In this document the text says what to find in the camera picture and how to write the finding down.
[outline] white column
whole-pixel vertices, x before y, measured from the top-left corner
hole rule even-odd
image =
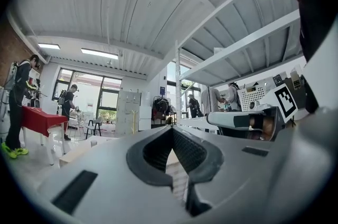
[[[41,135],[40,135],[40,144],[41,144],[41,145],[43,145],[43,139],[42,139],[43,137],[42,137],[42,136],[43,136],[43,135],[41,134]]]
[[[54,165],[54,160],[53,160],[53,155],[52,155],[52,141],[53,141],[52,134],[49,134],[49,137],[45,137],[45,139],[46,139],[46,150],[47,150],[49,164]]]
[[[182,118],[182,98],[181,98],[181,68],[180,68],[180,48],[179,42],[175,42],[175,59],[176,59],[176,117],[177,124],[181,122]]]
[[[61,129],[62,154],[65,154],[65,149],[64,149],[64,123],[61,124],[61,127],[62,127],[62,129]]]

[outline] white cabinet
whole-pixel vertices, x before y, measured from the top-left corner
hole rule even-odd
[[[115,130],[117,137],[138,132],[140,100],[141,94],[138,92],[119,92]]]

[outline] backpack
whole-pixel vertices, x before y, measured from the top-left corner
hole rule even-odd
[[[200,103],[197,99],[194,98],[194,100],[196,101],[196,110],[197,110],[197,116],[198,117],[203,117],[203,113],[201,112],[201,107],[200,107]]]
[[[61,93],[60,93],[60,97],[58,99],[58,103],[59,105],[63,106],[64,105],[64,98],[65,98],[65,95],[67,94],[66,90],[62,90]]]

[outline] white chair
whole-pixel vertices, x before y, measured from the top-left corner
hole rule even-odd
[[[86,126],[87,128],[86,139],[88,137],[88,130],[90,130],[91,134],[94,132],[94,136],[95,136],[96,131],[99,130],[100,136],[102,136],[100,126],[102,126],[103,121],[104,121],[103,117],[98,117],[96,120],[89,120],[88,125]]]

